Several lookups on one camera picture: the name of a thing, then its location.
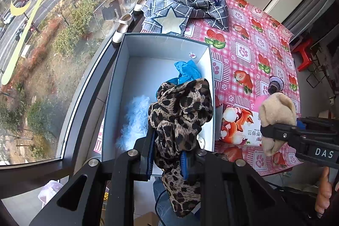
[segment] person's hand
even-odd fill
[[[325,167],[323,169],[321,178],[320,178],[320,184],[319,184],[319,190],[318,190],[318,196],[316,200],[315,210],[320,215],[323,215],[324,211],[329,206],[329,199],[332,195],[332,184],[328,182],[328,173],[329,168]],[[335,187],[335,191],[338,191],[339,188],[339,182],[337,183]]]

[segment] cardboard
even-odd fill
[[[134,220],[134,226],[158,226],[159,219],[153,212],[148,212]]]

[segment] leopard print scarf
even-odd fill
[[[200,202],[200,183],[190,185],[180,169],[180,153],[193,150],[201,126],[213,116],[210,87],[206,79],[178,86],[165,82],[157,91],[157,102],[149,107],[149,123],[155,128],[155,164],[164,169],[162,181],[174,212],[189,214]]]

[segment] knitted sock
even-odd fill
[[[297,115],[292,100],[283,93],[274,93],[262,102],[259,108],[261,125],[267,127],[275,123],[296,126]],[[284,144],[284,141],[262,136],[261,144],[265,155],[273,156]]]

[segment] gray checkered jacket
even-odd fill
[[[145,20],[143,29],[153,33],[161,33],[162,26],[157,18],[165,17],[172,8],[177,17],[186,17],[180,25],[181,33],[169,34],[183,36],[189,18],[204,18],[211,27],[228,32],[228,9],[225,0],[218,0],[218,6],[213,0],[147,0],[142,8]]]

